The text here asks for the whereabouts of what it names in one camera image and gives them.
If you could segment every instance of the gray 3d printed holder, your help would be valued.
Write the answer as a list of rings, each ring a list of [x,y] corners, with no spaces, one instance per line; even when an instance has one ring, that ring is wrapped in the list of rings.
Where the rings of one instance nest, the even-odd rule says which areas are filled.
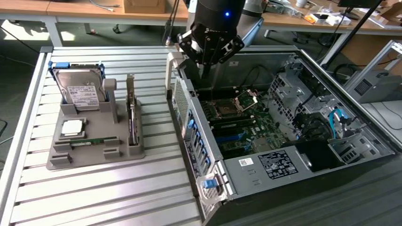
[[[105,79],[105,90],[110,102],[101,104],[101,110],[78,111],[71,104],[61,104],[57,130],[47,162],[47,169],[66,169],[109,162],[145,158],[141,102],[135,100],[137,145],[130,145],[130,118],[127,101],[117,101],[117,80]],[[83,122],[82,132],[63,136],[63,124],[71,120]]]

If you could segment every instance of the hard disk drive label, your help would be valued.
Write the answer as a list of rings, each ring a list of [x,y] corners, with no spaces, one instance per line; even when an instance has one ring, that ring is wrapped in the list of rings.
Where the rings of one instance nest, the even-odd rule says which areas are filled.
[[[285,150],[260,155],[258,158],[272,179],[298,173]]]
[[[99,105],[95,86],[69,86],[67,88],[77,107]]]

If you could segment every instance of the hard drive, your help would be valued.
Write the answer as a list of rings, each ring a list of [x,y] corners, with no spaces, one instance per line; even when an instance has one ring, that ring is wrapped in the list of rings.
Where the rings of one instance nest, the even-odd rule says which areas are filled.
[[[57,64],[50,69],[58,83],[65,104],[74,104],[79,111],[98,110],[109,101],[103,89],[103,65]]]

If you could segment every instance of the motherboard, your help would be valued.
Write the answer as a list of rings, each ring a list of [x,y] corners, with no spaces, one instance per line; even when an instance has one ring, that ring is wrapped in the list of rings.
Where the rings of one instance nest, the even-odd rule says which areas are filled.
[[[278,149],[288,142],[257,90],[201,104],[225,159]]]

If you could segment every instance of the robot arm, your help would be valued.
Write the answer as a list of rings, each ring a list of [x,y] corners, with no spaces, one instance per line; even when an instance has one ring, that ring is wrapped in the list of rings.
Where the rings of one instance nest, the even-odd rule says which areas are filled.
[[[180,34],[180,46],[204,66],[224,63],[245,44],[238,35],[246,0],[200,0],[190,31]]]

